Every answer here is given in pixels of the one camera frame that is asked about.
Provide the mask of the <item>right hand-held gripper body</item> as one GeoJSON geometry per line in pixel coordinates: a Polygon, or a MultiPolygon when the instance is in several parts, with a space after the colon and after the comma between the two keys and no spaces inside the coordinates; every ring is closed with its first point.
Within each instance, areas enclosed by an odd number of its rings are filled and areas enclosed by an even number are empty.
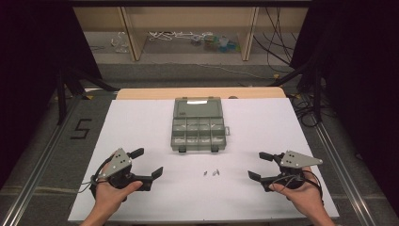
{"type": "Polygon", "coordinates": [[[294,151],[273,155],[273,161],[279,166],[280,174],[261,179],[260,183],[265,191],[270,191],[269,186],[272,184],[280,184],[290,189],[300,188],[306,181],[303,169],[323,163],[322,159],[294,151]]]}

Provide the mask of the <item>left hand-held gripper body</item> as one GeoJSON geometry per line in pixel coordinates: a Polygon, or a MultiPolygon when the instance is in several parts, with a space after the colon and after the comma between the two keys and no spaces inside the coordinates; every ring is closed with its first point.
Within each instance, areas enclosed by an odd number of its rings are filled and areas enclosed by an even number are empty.
{"type": "Polygon", "coordinates": [[[108,167],[100,174],[114,188],[122,189],[135,181],[143,183],[139,191],[150,191],[152,187],[152,176],[135,175],[131,172],[132,160],[122,148],[117,149],[110,160],[108,167]]]}

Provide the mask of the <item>grey plastic organizer box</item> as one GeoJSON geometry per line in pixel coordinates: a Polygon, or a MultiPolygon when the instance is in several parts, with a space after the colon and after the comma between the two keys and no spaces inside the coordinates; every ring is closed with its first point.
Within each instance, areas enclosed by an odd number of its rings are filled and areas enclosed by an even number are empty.
{"type": "Polygon", "coordinates": [[[210,151],[227,146],[227,129],[219,97],[176,98],[170,146],[173,151],[210,151]]]}

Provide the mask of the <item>person's left hand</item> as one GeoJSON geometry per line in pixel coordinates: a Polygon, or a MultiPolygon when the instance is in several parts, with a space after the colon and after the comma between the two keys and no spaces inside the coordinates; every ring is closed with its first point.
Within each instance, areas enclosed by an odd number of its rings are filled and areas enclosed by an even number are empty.
{"type": "Polygon", "coordinates": [[[121,203],[130,194],[141,188],[140,181],[135,181],[122,189],[114,188],[108,182],[101,182],[96,188],[96,199],[93,210],[103,215],[112,215],[119,208],[121,203]]]}

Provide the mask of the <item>person's right hand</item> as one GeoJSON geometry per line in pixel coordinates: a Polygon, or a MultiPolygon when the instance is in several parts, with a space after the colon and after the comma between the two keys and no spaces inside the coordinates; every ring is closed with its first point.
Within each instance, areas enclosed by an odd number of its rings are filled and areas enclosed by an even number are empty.
{"type": "Polygon", "coordinates": [[[307,218],[321,217],[327,213],[318,188],[311,183],[306,182],[297,189],[290,189],[280,184],[272,184],[269,188],[288,198],[307,218]]]}

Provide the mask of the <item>white paper sheet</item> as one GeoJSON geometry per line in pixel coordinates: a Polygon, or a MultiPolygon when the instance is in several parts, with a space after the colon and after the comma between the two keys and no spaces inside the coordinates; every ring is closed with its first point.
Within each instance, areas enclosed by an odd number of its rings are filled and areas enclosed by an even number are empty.
{"type": "Polygon", "coordinates": [[[178,153],[170,147],[174,103],[171,100],[115,100],[88,164],[91,176],[116,149],[144,148],[132,171],[149,175],[163,167],[150,191],[131,194],[111,217],[117,223],[255,222],[300,218],[285,197],[266,192],[248,177],[279,174],[260,152],[310,154],[290,101],[286,98],[225,99],[227,146],[218,153],[178,153]],[[220,175],[213,176],[219,170],[220,175]]]}

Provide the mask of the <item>wooden table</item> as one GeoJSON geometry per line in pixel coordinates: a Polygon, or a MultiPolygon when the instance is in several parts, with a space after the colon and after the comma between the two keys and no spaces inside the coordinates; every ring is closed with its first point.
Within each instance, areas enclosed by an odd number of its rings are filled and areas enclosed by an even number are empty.
{"type": "Polygon", "coordinates": [[[285,98],[279,87],[121,89],[117,100],[173,100],[180,97],[285,98]]]}

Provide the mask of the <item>black metal stand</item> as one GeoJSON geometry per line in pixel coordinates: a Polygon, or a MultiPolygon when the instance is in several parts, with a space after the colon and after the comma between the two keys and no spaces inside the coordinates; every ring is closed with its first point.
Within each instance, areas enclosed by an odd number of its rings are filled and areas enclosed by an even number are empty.
{"type": "Polygon", "coordinates": [[[302,78],[297,84],[297,90],[300,92],[306,91],[312,88],[313,92],[313,103],[312,112],[314,114],[317,123],[322,121],[321,118],[321,72],[318,69],[317,62],[313,59],[308,60],[304,65],[298,67],[281,79],[274,81],[271,87],[279,87],[286,82],[294,79],[298,75],[302,75],[302,78]]]}
{"type": "Polygon", "coordinates": [[[56,76],[58,125],[62,124],[67,116],[65,89],[69,89],[72,95],[83,95],[85,93],[85,90],[80,83],[81,79],[87,80],[91,84],[96,85],[100,89],[104,89],[106,91],[119,91],[118,88],[111,87],[101,79],[95,78],[81,70],[71,67],[61,69],[56,76]]]}

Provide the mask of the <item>clear plastic bag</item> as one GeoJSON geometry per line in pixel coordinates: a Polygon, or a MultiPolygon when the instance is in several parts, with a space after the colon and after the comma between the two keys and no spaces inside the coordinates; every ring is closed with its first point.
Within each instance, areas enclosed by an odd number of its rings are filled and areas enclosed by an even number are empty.
{"type": "Polygon", "coordinates": [[[125,32],[119,32],[111,39],[110,43],[116,53],[128,54],[130,52],[127,35],[125,32]]]}

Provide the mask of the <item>pile of colourful toys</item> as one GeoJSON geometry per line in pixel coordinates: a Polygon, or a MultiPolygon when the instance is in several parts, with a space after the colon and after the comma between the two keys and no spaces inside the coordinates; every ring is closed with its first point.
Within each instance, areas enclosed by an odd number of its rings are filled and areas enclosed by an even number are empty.
{"type": "Polygon", "coordinates": [[[233,40],[225,36],[216,36],[213,34],[193,35],[190,38],[190,43],[194,46],[203,46],[207,51],[227,53],[227,52],[240,52],[241,47],[233,40]]]}

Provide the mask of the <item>wooden shelf unit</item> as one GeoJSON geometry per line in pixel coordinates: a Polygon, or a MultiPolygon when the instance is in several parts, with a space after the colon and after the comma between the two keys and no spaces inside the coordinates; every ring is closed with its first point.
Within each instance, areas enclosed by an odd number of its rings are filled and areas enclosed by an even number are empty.
{"type": "Polygon", "coordinates": [[[283,7],[75,7],[85,31],[124,31],[133,61],[140,60],[150,31],[210,31],[238,36],[241,58],[249,60],[253,35],[270,32],[279,23],[283,32],[301,30],[306,8],[283,7]]]}

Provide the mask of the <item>aluminium floor rail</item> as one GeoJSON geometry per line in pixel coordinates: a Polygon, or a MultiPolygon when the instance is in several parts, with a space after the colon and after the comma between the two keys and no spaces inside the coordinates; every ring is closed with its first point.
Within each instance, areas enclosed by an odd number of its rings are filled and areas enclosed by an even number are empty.
{"type": "Polygon", "coordinates": [[[28,173],[24,185],[15,191],[16,198],[8,209],[4,219],[0,222],[0,226],[18,226],[27,205],[33,197],[33,194],[56,151],[56,145],[80,100],[80,96],[72,97],[67,104],[66,115],[61,122],[56,124],[56,127],[52,131],[50,139],[41,152],[38,161],[35,163],[34,168],[28,173]]]}
{"type": "Polygon", "coordinates": [[[349,174],[348,169],[340,158],[336,147],[334,146],[326,127],[322,122],[317,122],[315,125],[318,137],[320,138],[327,156],[334,168],[346,197],[350,201],[361,226],[376,226],[376,221],[371,214],[370,208],[366,201],[362,198],[355,182],[349,174]]]}

